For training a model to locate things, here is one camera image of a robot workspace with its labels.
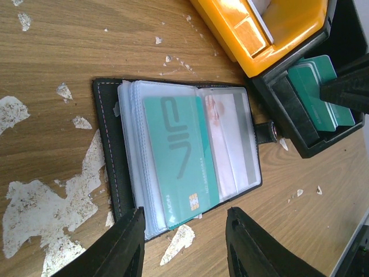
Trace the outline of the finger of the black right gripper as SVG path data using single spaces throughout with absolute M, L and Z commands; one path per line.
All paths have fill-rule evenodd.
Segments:
M 321 85 L 321 100 L 368 114 L 368 53 L 344 66 L 337 78 Z

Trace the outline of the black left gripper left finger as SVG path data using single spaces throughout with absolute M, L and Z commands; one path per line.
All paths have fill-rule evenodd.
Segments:
M 54 276 L 141 276 L 144 209 L 131 209 L 84 253 Z

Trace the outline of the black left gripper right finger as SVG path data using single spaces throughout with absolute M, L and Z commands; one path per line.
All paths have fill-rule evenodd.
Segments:
M 230 276 L 324 276 L 239 207 L 228 209 L 225 237 Z

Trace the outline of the white pink vip card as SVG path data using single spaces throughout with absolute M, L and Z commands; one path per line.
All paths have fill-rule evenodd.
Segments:
M 223 202 L 261 184 L 253 122 L 243 93 L 205 96 Z

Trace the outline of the teal vip card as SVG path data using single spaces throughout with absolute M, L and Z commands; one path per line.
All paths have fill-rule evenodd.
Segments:
M 202 99 L 151 96 L 144 109 L 167 227 L 220 202 Z

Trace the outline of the black leather card holder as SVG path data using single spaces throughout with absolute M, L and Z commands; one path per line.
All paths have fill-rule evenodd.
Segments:
M 92 83 L 116 218 L 143 208 L 151 240 L 262 185 L 245 87 L 97 78 Z

